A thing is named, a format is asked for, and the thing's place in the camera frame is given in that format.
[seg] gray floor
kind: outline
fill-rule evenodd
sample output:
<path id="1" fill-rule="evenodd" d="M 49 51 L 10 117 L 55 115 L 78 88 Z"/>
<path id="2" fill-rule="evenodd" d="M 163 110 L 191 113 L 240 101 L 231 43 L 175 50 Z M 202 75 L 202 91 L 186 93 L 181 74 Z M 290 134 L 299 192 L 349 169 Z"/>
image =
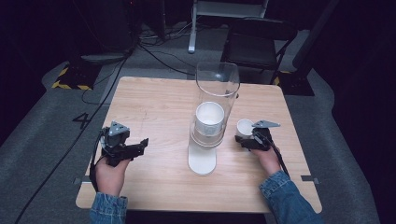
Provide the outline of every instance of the gray floor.
<path id="1" fill-rule="evenodd" d="M 187 51 L 187 35 L 147 49 L 169 66 L 193 74 L 193 66 L 198 62 L 219 61 L 226 33 L 225 28 L 199 32 L 194 54 Z M 282 70 L 295 70 L 291 61 L 307 35 L 307 31 L 299 33 L 288 49 Z M 65 64 L 43 76 L 47 92 L 0 148 L 0 223 L 15 222 L 35 190 L 69 149 L 64 161 L 27 207 L 20 223 L 89 222 L 89 211 L 76 206 L 79 185 L 74 182 L 85 174 L 108 105 L 97 110 L 74 146 L 80 123 L 72 120 L 83 113 L 89 117 L 95 113 L 120 65 L 104 66 L 97 78 L 104 81 L 95 85 L 93 91 L 84 93 L 50 87 Z M 257 71 L 241 69 L 241 79 L 266 84 L 269 75 L 255 78 L 256 74 Z M 122 76 L 192 78 L 165 67 L 142 49 L 136 49 L 127 60 L 120 70 Z M 318 179 L 321 215 L 326 223 L 379 223 L 370 186 L 332 118 L 332 90 L 314 70 L 308 80 L 315 96 L 286 95 L 285 98 L 311 173 Z M 111 96 L 110 93 L 107 103 L 111 102 Z M 268 223 L 275 223 L 271 215 L 266 218 Z"/>

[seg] wooden tabletop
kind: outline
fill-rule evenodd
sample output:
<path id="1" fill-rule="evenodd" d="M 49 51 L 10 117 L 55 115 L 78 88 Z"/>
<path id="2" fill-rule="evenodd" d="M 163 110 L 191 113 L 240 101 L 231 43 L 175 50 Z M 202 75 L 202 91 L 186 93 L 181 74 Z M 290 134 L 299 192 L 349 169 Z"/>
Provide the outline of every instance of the wooden tabletop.
<path id="1" fill-rule="evenodd" d="M 265 119 L 281 124 L 270 129 L 274 142 L 291 179 L 320 212 L 314 183 L 302 180 L 302 175 L 310 172 L 282 90 L 277 86 L 241 84 L 223 142 L 217 148 L 215 171 L 200 176 L 190 170 L 187 146 L 195 86 L 194 80 L 120 79 L 104 127 L 112 120 L 129 127 L 127 145 L 149 139 L 145 154 L 131 161 L 126 171 L 121 195 L 128 197 L 128 209 L 269 213 L 258 188 L 264 180 L 259 161 L 234 141 L 238 120 Z M 77 206 L 91 208 L 94 195 L 92 184 L 82 184 Z"/>

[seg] denim sleeve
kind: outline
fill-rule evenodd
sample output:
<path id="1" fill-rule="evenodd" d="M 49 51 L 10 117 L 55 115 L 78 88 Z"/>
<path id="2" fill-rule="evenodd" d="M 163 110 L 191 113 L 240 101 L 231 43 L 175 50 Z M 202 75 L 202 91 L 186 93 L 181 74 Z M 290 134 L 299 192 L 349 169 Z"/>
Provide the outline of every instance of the denim sleeve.
<path id="1" fill-rule="evenodd" d="M 260 191 L 277 223 L 324 223 L 283 171 L 276 172 L 261 183 Z"/>
<path id="2" fill-rule="evenodd" d="M 128 199 L 97 192 L 90 211 L 91 223 L 125 223 Z"/>

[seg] white paper cup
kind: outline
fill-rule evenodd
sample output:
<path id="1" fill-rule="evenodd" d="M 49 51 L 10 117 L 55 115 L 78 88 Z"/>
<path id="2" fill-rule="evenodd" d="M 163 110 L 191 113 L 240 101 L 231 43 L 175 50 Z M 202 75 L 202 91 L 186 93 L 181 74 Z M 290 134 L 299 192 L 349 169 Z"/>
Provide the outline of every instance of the white paper cup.
<path id="1" fill-rule="evenodd" d="M 252 127 L 253 121 L 250 119 L 240 119 L 236 124 L 236 135 L 242 137 L 243 139 L 249 139 L 252 136 L 252 131 L 254 127 Z"/>
<path id="2" fill-rule="evenodd" d="M 213 136 L 221 132 L 224 122 L 224 110 L 215 102 L 204 102 L 196 110 L 195 128 L 204 136 Z"/>

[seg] chair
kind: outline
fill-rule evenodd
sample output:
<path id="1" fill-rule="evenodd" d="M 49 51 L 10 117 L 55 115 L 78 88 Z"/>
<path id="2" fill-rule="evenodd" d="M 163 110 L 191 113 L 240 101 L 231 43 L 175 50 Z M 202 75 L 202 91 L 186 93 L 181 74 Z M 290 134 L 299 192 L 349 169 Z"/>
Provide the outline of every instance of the chair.
<path id="1" fill-rule="evenodd" d="M 276 78 L 286 47 L 297 36 L 298 30 L 287 21 L 264 18 L 236 20 L 230 28 L 221 55 L 221 61 L 238 66 L 274 71 L 271 82 Z M 276 43 L 281 43 L 276 50 Z"/>

